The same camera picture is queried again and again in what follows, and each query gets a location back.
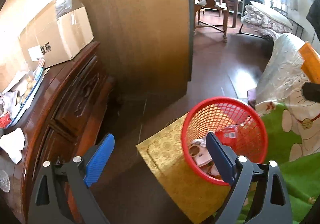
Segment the basket rim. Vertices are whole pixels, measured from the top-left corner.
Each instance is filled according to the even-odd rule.
[[[188,149],[188,145],[187,145],[187,141],[186,141],[187,129],[188,129],[189,123],[190,123],[191,119],[193,118],[193,116],[198,111],[203,109],[204,107],[215,104],[215,103],[230,103],[232,105],[237,105],[237,106],[241,107],[242,109],[247,110],[251,114],[251,116],[254,118],[254,120],[257,122],[257,125],[261,130],[262,140],[265,143],[263,153],[260,156],[260,161],[257,163],[263,163],[266,156],[267,156],[268,136],[267,136],[267,131],[266,131],[265,125],[264,125],[262,119],[256,113],[256,111],[251,106],[247,105],[246,103],[244,103],[243,101],[240,101],[238,99],[229,98],[229,97],[221,97],[221,96],[213,97],[213,98],[203,100],[202,102],[198,103],[196,106],[194,106],[190,110],[190,112],[187,114],[187,116],[183,122],[182,131],[181,131],[181,146],[182,146],[184,158],[185,158],[186,162],[188,163],[188,165],[191,167],[191,169],[198,176],[200,176],[202,179],[205,179],[206,181],[211,182],[213,184],[227,186],[229,184],[224,182],[223,180],[213,178],[213,177],[205,174],[203,171],[201,171],[201,169],[196,165],[195,161],[192,159],[191,155],[189,154],[189,149]]]

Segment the chair seat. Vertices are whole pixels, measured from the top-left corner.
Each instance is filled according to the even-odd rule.
[[[195,4],[196,5],[199,5],[199,6],[207,6],[207,0],[201,0],[200,2],[197,0],[195,1]],[[216,3],[214,5],[214,8],[216,9],[222,9],[222,10],[227,10],[228,8],[226,6],[223,6],[223,5],[220,5],[218,3]]]

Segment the wooden cabinet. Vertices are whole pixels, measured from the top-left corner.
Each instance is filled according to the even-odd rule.
[[[10,192],[0,191],[0,196],[21,223],[27,222],[33,184],[43,162],[70,161],[95,143],[115,84],[97,55],[99,44],[89,43],[73,60],[52,66],[30,108],[7,130],[21,127],[26,139],[17,165],[0,150],[0,165],[12,184]]]

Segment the gold mat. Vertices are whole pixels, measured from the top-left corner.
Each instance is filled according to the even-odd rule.
[[[197,176],[184,160],[181,129],[186,114],[136,147],[171,199],[195,224],[215,213],[230,187]]]

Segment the orange fabric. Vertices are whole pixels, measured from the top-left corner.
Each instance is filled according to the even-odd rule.
[[[320,84],[320,58],[311,44],[306,42],[299,52],[304,59],[301,66],[303,72],[308,76],[311,82]]]

